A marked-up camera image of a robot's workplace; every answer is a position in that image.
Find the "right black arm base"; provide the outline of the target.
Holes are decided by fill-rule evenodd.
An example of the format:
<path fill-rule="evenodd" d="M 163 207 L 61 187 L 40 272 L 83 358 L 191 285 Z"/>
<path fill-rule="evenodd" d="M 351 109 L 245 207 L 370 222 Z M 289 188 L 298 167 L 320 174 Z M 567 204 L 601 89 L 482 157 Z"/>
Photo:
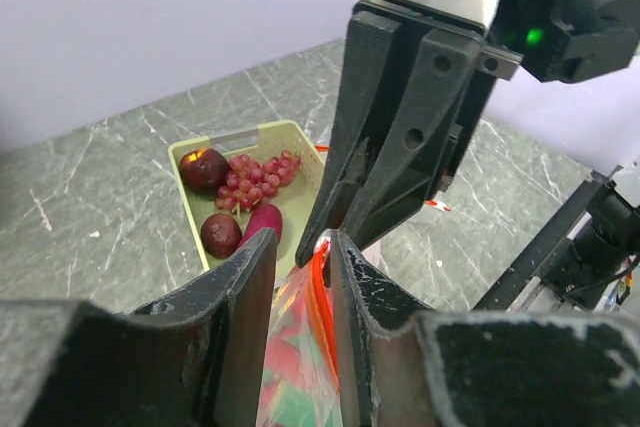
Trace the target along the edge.
<path fill-rule="evenodd" d="M 588 202 L 589 220 L 551 254 L 542 284 L 583 310 L 596 307 L 605 288 L 621 278 L 623 261 L 639 252 L 639 209 L 609 181 Z"/>

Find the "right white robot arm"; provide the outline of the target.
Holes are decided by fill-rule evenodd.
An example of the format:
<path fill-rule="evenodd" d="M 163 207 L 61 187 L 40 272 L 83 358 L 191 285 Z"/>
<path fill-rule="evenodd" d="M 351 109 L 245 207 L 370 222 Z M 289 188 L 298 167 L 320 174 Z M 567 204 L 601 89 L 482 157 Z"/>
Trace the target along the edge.
<path fill-rule="evenodd" d="M 366 248 L 445 191 L 497 81 L 584 82 L 638 45 L 639 0 L 359 0 L 296 263 L 328 229 Z"/>

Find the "clear orange zip bag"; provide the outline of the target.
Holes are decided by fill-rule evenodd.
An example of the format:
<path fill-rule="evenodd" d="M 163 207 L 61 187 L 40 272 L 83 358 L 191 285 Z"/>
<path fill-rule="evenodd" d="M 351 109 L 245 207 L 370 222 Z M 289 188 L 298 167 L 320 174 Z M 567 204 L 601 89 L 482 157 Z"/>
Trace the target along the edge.
<path fill-rule="evenodd" d="M 274 295 L 256 424 L 341 426 L 333 297 L 324 270 L 328 233 L 311 260 L 295 267 Z"/>

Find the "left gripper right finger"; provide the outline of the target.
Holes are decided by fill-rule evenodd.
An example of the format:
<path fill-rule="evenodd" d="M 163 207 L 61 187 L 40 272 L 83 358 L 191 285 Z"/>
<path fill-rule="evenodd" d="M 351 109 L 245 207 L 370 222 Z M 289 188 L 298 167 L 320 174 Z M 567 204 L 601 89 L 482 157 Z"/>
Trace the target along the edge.
<path fill-rule="evenodd" d="M 619 314 L 440 312 L 331 234 L 346 426 L 635 426 L 639 324 Z"/>

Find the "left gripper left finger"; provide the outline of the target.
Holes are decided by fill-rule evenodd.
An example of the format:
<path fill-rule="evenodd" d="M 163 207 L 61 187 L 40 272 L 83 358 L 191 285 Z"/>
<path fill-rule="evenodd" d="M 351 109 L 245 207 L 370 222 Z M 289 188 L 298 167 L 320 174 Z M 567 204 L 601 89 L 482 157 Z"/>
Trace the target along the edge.
<path fill-rule="evenodd" d="M 252 426 L 277 257 L 271 229 L 124 315 L 84 300 L 1 304 L 5 426 Z"/>

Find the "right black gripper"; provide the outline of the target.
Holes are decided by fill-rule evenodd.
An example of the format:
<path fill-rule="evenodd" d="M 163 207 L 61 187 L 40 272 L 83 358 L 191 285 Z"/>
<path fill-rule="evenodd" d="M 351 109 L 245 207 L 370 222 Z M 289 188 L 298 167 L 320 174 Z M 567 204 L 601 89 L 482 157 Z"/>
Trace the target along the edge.
<path fill-rule="evenodd" d="M 360 0 L 348 23 L 328 157 L 296 264 L 310 260 L 326 229 L 341 229 L 366 247 L 419 211 L 442 157 L 429 142 L 445 143 L 457 126 L 446 190 L 496 81 L 510 79 L 520 61 L 471 21 L 406 0 Z"/>

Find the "pink dragon fruit toy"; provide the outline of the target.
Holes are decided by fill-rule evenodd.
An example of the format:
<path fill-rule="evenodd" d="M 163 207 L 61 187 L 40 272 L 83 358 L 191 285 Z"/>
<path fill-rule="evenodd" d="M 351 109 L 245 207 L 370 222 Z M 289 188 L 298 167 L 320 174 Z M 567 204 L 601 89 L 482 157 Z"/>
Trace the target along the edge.
<path fill-rule="evenodd" d="M 273 305 L 258 426 L 338 426 L 338 397 L 302 300 Z"/>

